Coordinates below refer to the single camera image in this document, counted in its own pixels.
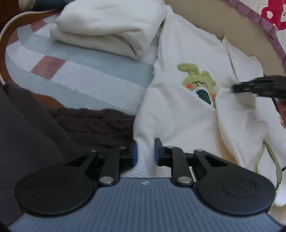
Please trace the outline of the person's right hand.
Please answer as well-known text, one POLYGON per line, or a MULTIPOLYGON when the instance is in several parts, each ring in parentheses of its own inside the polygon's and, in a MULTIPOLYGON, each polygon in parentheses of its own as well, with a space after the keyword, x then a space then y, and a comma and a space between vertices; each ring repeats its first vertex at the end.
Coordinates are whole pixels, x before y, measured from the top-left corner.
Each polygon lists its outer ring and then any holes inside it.
POLYGON ((281 123, 286 126, 286 102, 283 99, 276 99, 276 109, 281 117, 281 123))

